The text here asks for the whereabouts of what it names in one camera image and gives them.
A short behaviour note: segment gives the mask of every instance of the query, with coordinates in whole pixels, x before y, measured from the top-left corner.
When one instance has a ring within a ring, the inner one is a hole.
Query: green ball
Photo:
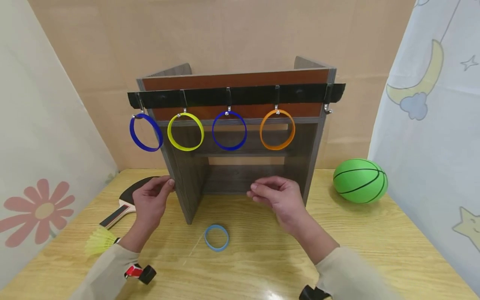
[[[341,163],[333,173],[333,186],[345,199],[354,203],[372,203],[385,195],[387,175],[376,163],[355,158]]]

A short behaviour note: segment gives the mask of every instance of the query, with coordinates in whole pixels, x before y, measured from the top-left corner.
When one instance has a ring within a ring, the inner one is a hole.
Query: blue ring
[[[245,135],[243,136],[243,140],[236,146],[233,146],[233,147],[226,147],[226,146],[223,146],[221,145],[215,138],[215,132],[213,130],[213,128],[215,127],[215,123],[217,122],[217,120],[222,117],[222,116],[225,116],[225,113],[228,112],[228,114],[231,114],[231,115],[234,115],[234,116],[237,116],[240,121],[242,121],[243,123],[243,127],[245,127]],[[245,124],[245,120],[236,112],[233,112],[233,111],[224,111],[222,113],[220,113],[216,118],[215,120],[213,121],[213,124],[212,124],[212,136],[213,136],[213,140],[215,141],[215,143],[220,147],[222,148],[223,150],[227,150],[227,151],[235,151],[235,150],[238,150],[240,149],[243,144],[245,144],[245,142],[247,141],[247,124]]]
[[[225,233],[225,235],[227,236],[227,241],[225,242],[225,245],[223,245],[220,248],[215,248],[214,246],[210,245],[210,243],[207,241],[207,233],[212,229],[220,229],[221,231],[223,231]],[[228,236],[227,230],[225,228],[223,228],[223,226],[220,226],[220,225],[217,225],[217,224],[213,224],[209,228],[207,228],[207,230],[205,230],[204,237],[205,237],[205,243],[207,244],[207,246],[215,252],[220,252],[220,251],[225,250],[225,248],[228,246],[228,241],[230,241],[230,237]]]
[[[140,140],[138,139],[138,137],[135,133],[135,127],[134,127],[135,119],[145,119],[150,123],[150,125],[152,125],[153,130],[155,131],[155,133],[158,137],[158,147],[157,148],[150,148],[148,146],[145,146],[142,142],[140,142]],[[132,116],[132,118],[130,119],[130,136],[132,137],[132,140],[135,142],[135,144],[137,144],[137,146],[139,146],[141,149],[143,149],[145,151],[148,151],[148,152],[155,152],[156,150],[160,149],[160,147],[163,144],[163,135],[162,135],[162,132],[160,131],[160,127],[157,125],[157,123],[155,122],[155,120],[152,117],[150,117],[149,115],[143,114],[143,113]]]

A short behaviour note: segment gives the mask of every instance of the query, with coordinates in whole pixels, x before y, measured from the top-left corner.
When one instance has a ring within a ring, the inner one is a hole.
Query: table surface
[[[140,179],[166,173],[121,172],[0,291],[0,299],[67,299],[98,257],[84,254],[85,242],[117,209],[119,195]],[[340,244],[358,251],[406,299],[477,299],[388,196],[369,205],[349,203],[335,193],[332,174],[315,171],[307,210]],[[125,234],[134,218],[125,216],[111,231]],[[223,252],[205,244],[203,234],[211,224],[223,225],[230,234]],[[294,300],[318,279],[307,255],[282,232],[272,212],[241,195],[205,196],[193,224],[187,225],[172,194],[140,264],[150,264],[156,277],[148,286],[129,278],[119,299]]]

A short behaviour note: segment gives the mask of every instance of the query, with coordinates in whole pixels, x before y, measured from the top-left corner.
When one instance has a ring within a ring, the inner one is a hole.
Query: pink flower print
[[[64,198],[69,187],[67,182],[62,181],[50,196],[48,180],[40,179],[36,183],[36,188],[29,186],[24,190],[26,198],[8,198],[3,204],[6,209],[26,214],[11,216],[0,221],[0,232],[22,225],[5,241],[5,246],[19,246],[37,224],[35,243],[38,245],[46,242],[49,235],[54,237],[54,233],[50,230],[50,222],[57,229],[63,229],[67,225],[65,217],[71,216],[73,209],[62,208],[75,201],[73,195]]]

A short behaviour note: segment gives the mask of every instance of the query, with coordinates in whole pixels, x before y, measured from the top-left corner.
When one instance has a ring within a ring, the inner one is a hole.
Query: right hand
[[[272,176],[256,180],[250,188],[247,196],[272,208],[283,230],[295,236],[300,221],[309,216],[298,183]]]

